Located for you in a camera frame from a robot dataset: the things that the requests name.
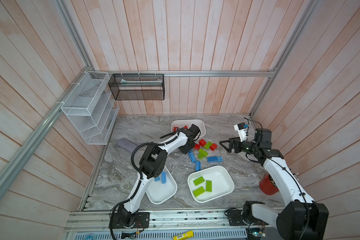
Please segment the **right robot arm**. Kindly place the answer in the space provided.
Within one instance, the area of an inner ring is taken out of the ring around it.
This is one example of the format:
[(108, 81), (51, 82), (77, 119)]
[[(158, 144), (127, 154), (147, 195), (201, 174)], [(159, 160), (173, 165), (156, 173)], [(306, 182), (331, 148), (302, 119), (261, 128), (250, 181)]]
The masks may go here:
[(234, 129), (239, 135), (226, 141), (229, 145), (224, 147), (225, 150), (253, 155), (270, 175), (285, 204), (285, 208), (278, 212), (262, 202), (247, 201), (242, 212), (244, 222), (249, 225), (257, 221), (267, 223), (276, 228), (284, 240), (322, 240), (329, 210), (304, 190), (281, 152), (272, 149), (272, 132), (256, 129), (254, 139), (248, 141), (247, 124), (237, 124)]

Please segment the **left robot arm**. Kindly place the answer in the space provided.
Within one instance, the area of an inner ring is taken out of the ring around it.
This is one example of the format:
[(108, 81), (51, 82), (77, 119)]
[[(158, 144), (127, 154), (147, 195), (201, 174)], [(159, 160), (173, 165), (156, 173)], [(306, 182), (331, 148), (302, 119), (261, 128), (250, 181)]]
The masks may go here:
[(138, 177), (128, 198), (112, 208), (110, 231), (113, 231), (116, 222), (123, 228), (135, 225), (143, 196), (151, 182), (163, 172), (168, 155), (175, 150), (187, 154), (196, 145), (195, 141), (200, 134), (200, 128), (193, 124), (167, 134), (168, 139), (161, 143), (143, 143), (133, 150), (131, 164), (138, 172)]

